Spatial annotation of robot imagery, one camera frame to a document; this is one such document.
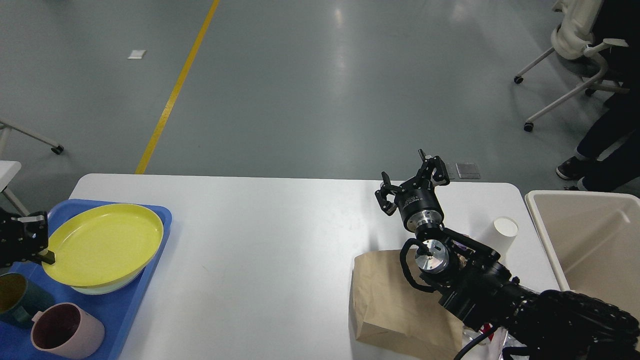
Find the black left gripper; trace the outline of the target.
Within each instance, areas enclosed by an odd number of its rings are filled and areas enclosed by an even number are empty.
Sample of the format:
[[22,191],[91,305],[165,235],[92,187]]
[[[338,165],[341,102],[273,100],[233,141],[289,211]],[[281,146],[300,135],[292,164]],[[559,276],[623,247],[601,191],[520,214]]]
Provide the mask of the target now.
[[0,266],[9,268],[14,262],[54,265],[56,255],[49,249],[48,212],[37,211],[27,216],[0,208]]

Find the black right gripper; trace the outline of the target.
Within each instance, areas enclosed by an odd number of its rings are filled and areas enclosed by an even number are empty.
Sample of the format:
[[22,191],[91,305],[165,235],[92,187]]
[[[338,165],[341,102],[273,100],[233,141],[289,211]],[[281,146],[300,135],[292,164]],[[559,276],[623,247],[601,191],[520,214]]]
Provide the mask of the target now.
[[388,173],[382,172],[382,182],[375,191],[377,203],[387,216],[392,216],[398,209],[404,228],[416,233],[420,228],[443,228],[444,211],[442,210],[435,188],[448,186],[451,183],[447,166],[438,155],[427,155],[418,149],[422,161],[413,180],[414,188],[394,185]]

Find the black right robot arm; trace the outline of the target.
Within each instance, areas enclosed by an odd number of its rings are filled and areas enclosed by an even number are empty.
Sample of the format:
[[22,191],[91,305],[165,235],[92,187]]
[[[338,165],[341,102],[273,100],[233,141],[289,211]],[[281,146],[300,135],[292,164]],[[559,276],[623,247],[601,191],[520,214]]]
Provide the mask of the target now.
[[394,185],[386,172],[375,198],[391,216],[400,212],[407,239],[398,262],[410,286],[441,295],[439,304],[480,333],[455,356],[461,360],[497,330],[505,329],[519,346],[502,349],[505,360],[637,360],[639,321],[617,306],[580,292],[535,292],[500,263],[495,249],[444,225],[435,194],[450,184],[445,162],[418,150],[416,175]]

